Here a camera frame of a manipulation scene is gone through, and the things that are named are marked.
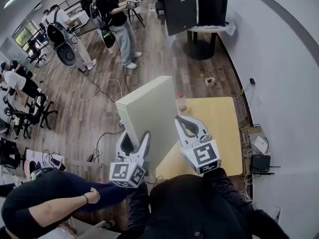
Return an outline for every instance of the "round table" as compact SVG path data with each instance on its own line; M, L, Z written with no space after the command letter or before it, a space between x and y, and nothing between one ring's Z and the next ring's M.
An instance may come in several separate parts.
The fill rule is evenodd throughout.
M183 51L192 59L209 59L215 53L216 33L225 30L225 27L223 29L219 29L218 27L207 28L207 26L192 27L187 31L187 43L184 44ZM205 40L198 40L197 33L211 33L210 43Z

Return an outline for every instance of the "yellow table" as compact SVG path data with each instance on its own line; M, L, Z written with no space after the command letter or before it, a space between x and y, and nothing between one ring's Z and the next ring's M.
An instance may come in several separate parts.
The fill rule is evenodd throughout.
M204 122L216 140L221 167L228 176L242 173L242 155L235 106L231 97L187 99L187 110L181 115ZM156 169L156 177L170 179L182 174L196 174L180 153L178 141Z

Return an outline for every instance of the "black jacket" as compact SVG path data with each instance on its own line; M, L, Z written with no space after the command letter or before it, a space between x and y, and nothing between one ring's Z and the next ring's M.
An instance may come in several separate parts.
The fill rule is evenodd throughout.
M246 203L221 168L182 175L129 197L129 230L118 239L288 238L262 210Z

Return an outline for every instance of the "plastic bottle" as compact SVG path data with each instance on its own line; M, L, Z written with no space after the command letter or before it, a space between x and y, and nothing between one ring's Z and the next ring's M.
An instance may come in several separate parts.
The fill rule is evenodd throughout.
M181 113L185 112L187 109L186 98L184 97L183 92L178 93L177 106Z

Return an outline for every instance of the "bracelet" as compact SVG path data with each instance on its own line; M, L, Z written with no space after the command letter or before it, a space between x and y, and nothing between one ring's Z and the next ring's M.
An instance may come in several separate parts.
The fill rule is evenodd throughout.
M82 196L86 198L86 203L88 204L89 203L89 199L86 197L86 195L82 195Z

